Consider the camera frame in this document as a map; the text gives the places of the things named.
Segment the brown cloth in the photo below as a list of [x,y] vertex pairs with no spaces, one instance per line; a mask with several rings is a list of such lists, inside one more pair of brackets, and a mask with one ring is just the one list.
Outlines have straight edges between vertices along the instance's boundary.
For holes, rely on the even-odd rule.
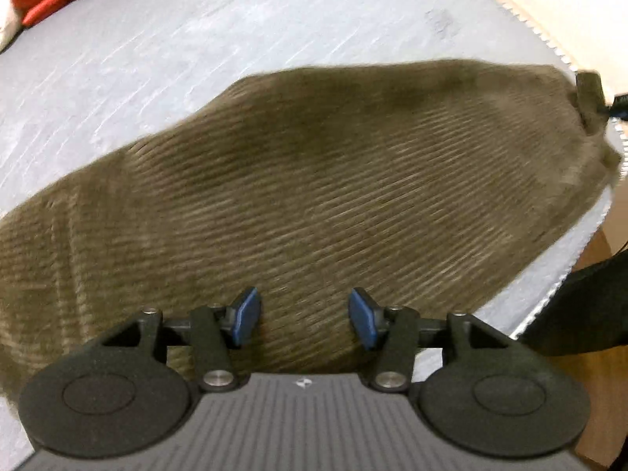
[[435,61],[238,81],[0,221],[4,393],[142,307],[184,315],[249,285],[249,370],[352,366],[354,286],[475,310],[615,177],[599,77],[578,79]]

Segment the small logo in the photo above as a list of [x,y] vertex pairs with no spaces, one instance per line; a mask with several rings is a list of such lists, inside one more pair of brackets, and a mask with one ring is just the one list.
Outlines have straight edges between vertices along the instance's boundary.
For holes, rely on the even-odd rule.
[[295,384],[300,388],[307,389],[312,384],[314,384],[314,381],[312,379],[308,379],[307,377],[302,377],[299,380],[295,381]]

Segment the silver bolt head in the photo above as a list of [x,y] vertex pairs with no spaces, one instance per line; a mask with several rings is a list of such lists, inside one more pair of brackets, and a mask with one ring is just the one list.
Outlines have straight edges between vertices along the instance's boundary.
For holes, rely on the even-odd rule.
[[208,386],[225,387],[234,381],[234,374],[227,370],[210,370],[203,376],[203,382]]
[[380,387],[387,389],[396,389],[402,387],[407,382],[405,375],[398,372],[380,372],[375,377],[375,383]]

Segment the black cable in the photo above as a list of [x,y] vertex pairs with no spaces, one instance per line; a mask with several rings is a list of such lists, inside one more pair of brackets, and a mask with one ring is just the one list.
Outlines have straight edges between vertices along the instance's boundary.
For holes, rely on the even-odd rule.
[[608,107],[608,114],[628,122],[628,93],[615,96],[613,103]]
[[621,248],[619,249],[617,253],[615,253],[615,255],[619,255],[622,251],[624,251],[626,249],[626,246],[628,246],[628,240],[624,242],[624,245],[621,246]]

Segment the gray mattress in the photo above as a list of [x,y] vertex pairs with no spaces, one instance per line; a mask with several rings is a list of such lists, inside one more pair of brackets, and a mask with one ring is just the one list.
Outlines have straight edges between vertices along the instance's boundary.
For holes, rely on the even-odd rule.
[[[570,73],[494,0],[78,0],[0,55],[0,215],[243,76],[433,58],[554,64]],[[610,198],[607,190],[478,314],[516,334],[577,259]],[[424,353],[418,363],[415,379],[437,367],[438,356]],[[28,452],[0,402],[0,471]]]

